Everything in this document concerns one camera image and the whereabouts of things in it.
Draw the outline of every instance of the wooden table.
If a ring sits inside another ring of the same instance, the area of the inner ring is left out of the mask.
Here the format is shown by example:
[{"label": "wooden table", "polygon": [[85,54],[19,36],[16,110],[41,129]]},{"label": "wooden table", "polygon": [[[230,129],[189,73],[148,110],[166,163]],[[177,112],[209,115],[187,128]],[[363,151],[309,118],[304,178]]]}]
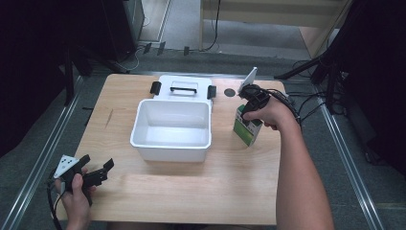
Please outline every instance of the wooden table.
[{"label": "wooden table", "polygon": [[[233,132],[236,109],[246,101],[223,92],[237,91],[241,80],[212,79],[213,141],[203,163],[147,162],[130,145],[138,103],[152,98],[149,88],[157,80],[111,75],[105,82],[76,153],[90,155],[89,172],[115,162],[93,197],[93,220],[276,224],[280,135],[263,127],[248,148]],[[256,84],[284,90],[278,81]],[[66,219],[62,205],[57,215]]]}]

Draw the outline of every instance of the white plastic bin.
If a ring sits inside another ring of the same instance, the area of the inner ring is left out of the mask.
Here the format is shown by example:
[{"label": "white plastic bin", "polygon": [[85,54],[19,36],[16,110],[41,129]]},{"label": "white plastic bin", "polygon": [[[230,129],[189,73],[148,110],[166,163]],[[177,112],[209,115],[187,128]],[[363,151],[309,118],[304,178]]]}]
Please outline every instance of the white plastic bin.
[{"label": "white plastic bin", "polygon": [[145,160],[202,162],[212,142],[211,103],[140,102],[130,143]]}]

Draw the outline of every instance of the metal frame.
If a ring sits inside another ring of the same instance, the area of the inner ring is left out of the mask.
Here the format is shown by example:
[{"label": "metal frame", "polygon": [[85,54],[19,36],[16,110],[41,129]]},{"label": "metal frame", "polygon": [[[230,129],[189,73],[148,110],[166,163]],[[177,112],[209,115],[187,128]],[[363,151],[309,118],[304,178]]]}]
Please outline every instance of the metal frame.
[{"label": "metal frame", "polygon": [[[314,91],[316,93],[322,92],[320,85],[314,85]],[[324,101],[322,98],[318,98],[318,103],[322,104]],[[327,110],[327,107],[322,105],[322,112],[325,117],[328,129],[331,132],[331,136],[335,142],[335,145],[340,153],[341,160],[343,161],[344,168],[346,169],[347,175],[349,176],[352,188],[355,191],[355,195],[358,198],[359,204],[364,216],[367,220],[370,229],[385,229],[382,220],[380,219],[375,205],[370,196],[367,186],[365,185],[362,176],[360,175],[354,161],[352,160],[350,150],[347,143],[335,121],[334,116],[331,116]]]},{"label": "metal frame", "polygon": [[[244,80],[249,73],[246,75],[234,75],[234,74],[209,74],[209,73],[182,73],[182,72],[153,72],[153,71],[139,71],[131,73],[131,75],[150,75],[150,76],[162,76],[162,75],[176,75],[194,78],[211,78],[211,79],[242,79]],[[300,79],[289,79],[289,80],[276,80],[274,76],[260,76],[256,75],[256,80],[260,81],[280,81],[282,83],[310,83],[310,79],[300,78]]]},{"label": "metal frame", "polygon": [[6,229],[18,229],[18,225],[21,219],[24,216],[24,213],[30,204],[31,199],[34,196],[35,190],[40,183],[40,180],[45,173],[48,163],[51,160],[51,157],[54,154],[57,143],[63,133],[63,130],[66,128],[67,123],[69,122],[73,111],[75,110],[76,104],[78,103],[80,91],[83,86],[83,79],[81,76],[78,77],[75,88],[77,93],[73,100],[63,108],[56,125],[48,138],[47,143],[44,146],[44,149],[39,154],[38,159],[35,162],[33,169],[31,170],[30,175],[28,176],[25,184],[18,193],[14,204],[7,216],[5,222],[3,223],[2,230]]}]

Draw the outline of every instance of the finger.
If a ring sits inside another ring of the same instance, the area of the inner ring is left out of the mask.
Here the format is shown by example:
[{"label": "finger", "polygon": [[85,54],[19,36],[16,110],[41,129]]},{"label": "finger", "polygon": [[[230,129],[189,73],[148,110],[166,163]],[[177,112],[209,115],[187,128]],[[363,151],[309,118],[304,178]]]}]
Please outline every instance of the finger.
[{"label": "finger", "polygon": [[83,178],[81,174],[76,173],[74,180],[72,181],[72,192],[74,195],[82,193],[81,186],[83,185]]},{"label": "finger", "polygon": [[251,121],[259,118],[259,110],[247,112],[242,116],[244,120]]},{"label": "finger", "polygon": [[271,125],[269,123],[263,123],[263,125],[266,126],[266,127],[271,127],[272,130],[278,130],[277,126],[275,126],[275,125]]},{"label": "finger", "polygon": [[60,191],[60,179],[58,178],[58,179],[56,179],[55,180],[55,187],[56,187],[56,190],[57,190],[57,192],[59,193],[59,191]]},{"label": "finger", "polygon": [[92,196],[94,192],[96,192],[96,186],[92,186],[90,188],[87,189],[87,191],[89,191],[90,195]]}]

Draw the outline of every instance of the person's right hand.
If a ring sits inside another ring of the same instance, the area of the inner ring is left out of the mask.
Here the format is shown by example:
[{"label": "person's right hand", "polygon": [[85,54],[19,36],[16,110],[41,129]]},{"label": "person's right hand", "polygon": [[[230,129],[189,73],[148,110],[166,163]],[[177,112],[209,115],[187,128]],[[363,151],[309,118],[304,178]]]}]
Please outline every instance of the person's right hand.
[{"label": "person's right hand", "polygon": [[266,107],[257,111],[247,112],[243,118],[248,121],[255,119],[263,120],[266,127],[272,127],[272,129],[279,131],[281,131],[282,127],[298,125],[289,108],[272,96]]},{"label": "person's right hand", "polygon": [[[83,173],[87,173],[87,169],[82,169]],[[67,230],[84,230],[90,224],[90,206],[84,195],[81,186],[83,178],[81,174],[75,174],[72,181],[72,193],[65,192],[62,194],[62,203],[68,215]],[[56,188],[60,191],[60,180],[56,180]],[[92,195],[96,191],[96,187],[90,187],[89,192]]]}]

